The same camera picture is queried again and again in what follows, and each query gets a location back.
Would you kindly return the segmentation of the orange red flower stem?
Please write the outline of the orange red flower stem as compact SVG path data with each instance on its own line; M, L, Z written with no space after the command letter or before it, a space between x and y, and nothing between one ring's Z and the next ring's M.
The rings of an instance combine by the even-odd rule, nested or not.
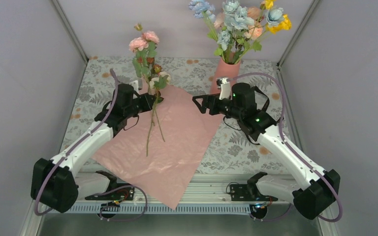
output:
M157 91L156 89L154 88L154 91L152 91L151 89L151 85L150 85L150 77L152 76L152 70L150 67L154 65L154 62L155 62L155 58L146 58L146 62L147 62L147 67L148 67L148 72L146 73L145 77L144 77L144 80L148 86L148 94L152 97L152 101L153 101L153 104L152 104L152 109L151 109L151 119L150 119L150 128L149 128L149 131L148 131L148 136L147 136L147 142L146 142L146 156L149 155L149 142L150 142L150 135L151 135L151 131L152 131L152 128L155 126L155 122L154 122L154 114L155 114L155 106L157 104Z

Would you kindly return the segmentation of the pink cylindrical vase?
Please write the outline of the pink cylindrical vase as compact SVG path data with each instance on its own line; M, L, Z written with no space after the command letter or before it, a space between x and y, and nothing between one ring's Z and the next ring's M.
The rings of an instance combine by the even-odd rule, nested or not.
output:
M220 93L220 89L217 85L218 78L231 78L237 77L239 75L241 62L239 61L236 64L228 64L224 62L222 58L220 58L215 74L213 76L211 87L210 87L210 94Z

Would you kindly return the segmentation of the purple pink wrapping paper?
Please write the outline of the purple pink wrapping paper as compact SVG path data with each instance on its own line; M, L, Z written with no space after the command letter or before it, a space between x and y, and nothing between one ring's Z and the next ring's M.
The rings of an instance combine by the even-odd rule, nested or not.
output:
M168 85L157 115L141 113L93 159L120 179L175 209L215 136L222 115L200 113L192 95Z

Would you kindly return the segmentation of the bright pink rose flower stem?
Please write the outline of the bright pink rose flower stem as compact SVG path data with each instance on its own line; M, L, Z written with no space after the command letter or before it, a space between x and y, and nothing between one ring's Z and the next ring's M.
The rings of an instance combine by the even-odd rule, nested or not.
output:
M160 39L154 31L144 30L141 23L137 23L133 28L140 33L140 36L131 40L128 45L129 50L134 53L132 64L136 76L142 80L143 85L147 86L147 92L155 97L147 137L147 143L149 143L152 129L155 126L161 128L157 115L157 106L162 102L160 87L158 85L160 81L159 73L162 71L162 67L156 64L155 59Z

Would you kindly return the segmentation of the light blue peony flower stem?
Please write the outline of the light blue peony flower stem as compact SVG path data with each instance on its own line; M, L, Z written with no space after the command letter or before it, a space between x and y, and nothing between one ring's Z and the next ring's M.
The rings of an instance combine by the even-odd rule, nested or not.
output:
M253 19L247 17L247 9L238 0L227 0L223 3L222 10L225 14L224 26L220 34L220 44L224 48L224 62L236 64L249 51L261 51L262 41L254 46L252 40L246 39L244 33L248 30L248 25L253 24Z

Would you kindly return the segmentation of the yellow flower stem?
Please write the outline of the yellow flower stem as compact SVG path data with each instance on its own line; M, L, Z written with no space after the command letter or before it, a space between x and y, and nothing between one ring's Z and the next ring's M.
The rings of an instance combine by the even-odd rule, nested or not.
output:
M276 34L281 30L290 30L292 27L288 14L284 13L283 8L275 5L275 0L264 0L259 8L263 10L264 19L260 22L263 32L259 38L252 40L254 46L260 44L269 33Z

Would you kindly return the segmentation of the peach rose flower stem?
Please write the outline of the peach rose flower stem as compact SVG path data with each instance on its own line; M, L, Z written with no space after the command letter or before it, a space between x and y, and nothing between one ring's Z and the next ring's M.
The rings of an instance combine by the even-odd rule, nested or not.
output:
M264 19L262 13L263 10L259 7L254 6L247 9L247 17L253 19L253 24L248 25L248 30L244 33L246 39L256 40L262 35L263 26L260 23Z

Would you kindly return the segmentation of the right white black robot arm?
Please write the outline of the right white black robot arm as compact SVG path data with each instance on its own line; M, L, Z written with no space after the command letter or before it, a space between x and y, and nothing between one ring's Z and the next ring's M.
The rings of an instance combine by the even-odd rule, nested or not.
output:
M340 175L335 170L326 171L295 146L281 131L280 122L266 112L269 102L257 108L257 93L263 94L247 83L236 83L231 89L222 84L219 94L194 96L192 100L203 114L235 119L249 140L268 149L292 175L287 180L265 172L255 174L247 181L248 200L282 200L307 219L321 217L336 201Z

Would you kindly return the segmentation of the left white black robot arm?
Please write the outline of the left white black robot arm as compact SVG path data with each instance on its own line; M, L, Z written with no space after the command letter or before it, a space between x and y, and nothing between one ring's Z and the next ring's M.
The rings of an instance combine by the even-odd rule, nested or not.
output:
M124 130L130 118L153 109L156 97L139 94L134 86L118 84L113 98L95 116L90 127L72 145L33 167L31 198L34 212L68 211L76 200L91 195L111 199L117 194L112 178L102 173L80 173L84 164L108 141Z

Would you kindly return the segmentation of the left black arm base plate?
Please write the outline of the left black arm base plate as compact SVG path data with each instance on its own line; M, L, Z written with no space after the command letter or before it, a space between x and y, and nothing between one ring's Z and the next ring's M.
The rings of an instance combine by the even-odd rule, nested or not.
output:
M85 200L131 201L134 197L135 188L128 183L116 183L113 186L108 187L106 192L108 192L108 194L87 196L85 197Z

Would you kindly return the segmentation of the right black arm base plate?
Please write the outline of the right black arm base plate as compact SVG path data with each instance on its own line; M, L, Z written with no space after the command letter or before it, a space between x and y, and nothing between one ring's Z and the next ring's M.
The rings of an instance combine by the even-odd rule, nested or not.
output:
M253 198L248 190L247 184L239 184L231 182L226 188L227 194L230 195L232 202L247 202L252 201Z

